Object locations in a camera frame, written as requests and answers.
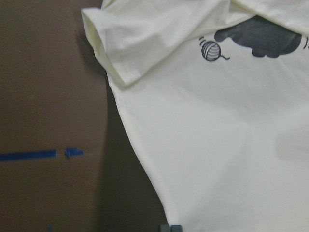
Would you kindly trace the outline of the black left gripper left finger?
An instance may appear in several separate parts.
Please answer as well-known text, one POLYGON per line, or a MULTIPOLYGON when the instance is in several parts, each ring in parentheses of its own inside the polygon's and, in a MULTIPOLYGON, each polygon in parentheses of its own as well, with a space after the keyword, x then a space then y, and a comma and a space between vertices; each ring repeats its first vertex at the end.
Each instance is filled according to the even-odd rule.
POLYGON ((170 225, 162 224, 159 226, 159 232, 171 232, 170 225))

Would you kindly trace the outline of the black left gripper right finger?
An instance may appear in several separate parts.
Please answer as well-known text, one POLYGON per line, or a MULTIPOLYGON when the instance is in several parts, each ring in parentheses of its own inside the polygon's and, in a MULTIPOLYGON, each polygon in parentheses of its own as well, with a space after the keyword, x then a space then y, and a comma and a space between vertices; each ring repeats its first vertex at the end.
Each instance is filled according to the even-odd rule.
POLYGON ((171 232, 183 232, 183 228, 181 225, 171 225, 170 231, 171 232))

